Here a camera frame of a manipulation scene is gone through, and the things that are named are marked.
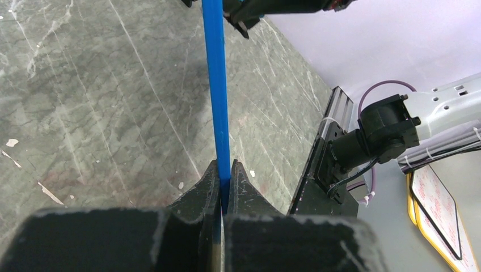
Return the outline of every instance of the black bracket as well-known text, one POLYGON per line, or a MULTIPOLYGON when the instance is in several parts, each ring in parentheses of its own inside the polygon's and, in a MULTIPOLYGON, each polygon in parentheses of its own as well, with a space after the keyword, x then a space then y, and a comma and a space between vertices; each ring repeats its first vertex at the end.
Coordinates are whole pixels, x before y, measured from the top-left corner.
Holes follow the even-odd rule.
POLYGON ((334 197, 327 197, 329 188, 347 177, 347 173, 335 163, 329 142, 343 136, 345 132, 335 122, 327 127, 327 135, 320 136, 322 124, 314 141, 305 170, 292 199, 290 214, 319 214, 357 216, 359 204, 341 186, 334 197))
MULTIPOLYGON (((182 2, 187 6, 187 7, 192 7, 193 2, 197 2, 197 0, 182 0, 182 2)), ((224 11, 224 19, 233 26, 244 38, 249 39, 249 33, 248 30, 254 27, 258 22, 260 22, 259 18, 253 18, 253 19, 247 19, 243 20, 237 23, 232 22, 231 17, 229 14, 240 8, 241 2, 239 0, 223 0, 222 1, 222 7, 224 11)))

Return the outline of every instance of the marble floor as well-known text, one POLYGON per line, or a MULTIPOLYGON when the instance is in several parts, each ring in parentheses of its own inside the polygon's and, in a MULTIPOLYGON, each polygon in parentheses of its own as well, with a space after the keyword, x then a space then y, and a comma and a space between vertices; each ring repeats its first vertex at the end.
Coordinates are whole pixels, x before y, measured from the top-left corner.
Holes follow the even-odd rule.
MULTIPOLYGON (((0 16, 0 252, 37 209, 165 206, 198 181, 215 158, 200 3, 0 0, 0 16)), ((285 212, 330 90, 270 21, 225 35, 231 157, 285 212)))

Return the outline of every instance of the blue plastic stick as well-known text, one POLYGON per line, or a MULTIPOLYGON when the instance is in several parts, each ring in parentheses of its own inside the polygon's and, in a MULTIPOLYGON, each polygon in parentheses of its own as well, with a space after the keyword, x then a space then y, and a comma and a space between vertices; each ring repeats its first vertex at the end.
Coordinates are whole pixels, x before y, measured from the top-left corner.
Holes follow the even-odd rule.
POLYGON ((210 101, 216 139, 217 168, 221 180, 222 212, 227 213, 230 185, 229 115, 224 51, 222 0, 202 0, 210 101))

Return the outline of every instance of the purple cable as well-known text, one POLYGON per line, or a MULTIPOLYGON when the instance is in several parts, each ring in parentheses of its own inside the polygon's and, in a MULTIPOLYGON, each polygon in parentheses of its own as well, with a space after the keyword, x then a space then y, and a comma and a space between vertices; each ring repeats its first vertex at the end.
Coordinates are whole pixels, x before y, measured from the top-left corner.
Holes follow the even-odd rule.
MULTIPOLYGON (((362 110, 362 104, 364 103, 364 100, 366 99, 366 96, 372 91, 374 90, 375 88, 381 86, 381 85, 384 85, 384 84, 399 84, 399 85, 403 85, 405 87, 407 87, 409 90, 411 90, 412 92, 417 92, 416 88, 414 88, 412 85, 404 82, 404 81, 399 81, 399 80, 385 80, 385 81, 381 81, 379 83, 376 83, 374 85, 372 85, 361 97, 361 100, 359 101, 359 106, 357 107, 357 118, 361 118, 361 110, 362 110)), ((372 181, 371 181, 371 190, 369 192, 369 194, 367 195, 368 197, 368 200, 366 201, 366 199, 362 199, 360 200, 359 202, 361 203, 368 203, 372 198, 373 198, 373 194, 375 192, 375 184, 376 184, 376 173, 375 173, 375 169, 374 167, 371 168, 371 176, 372 176, 372 181)))

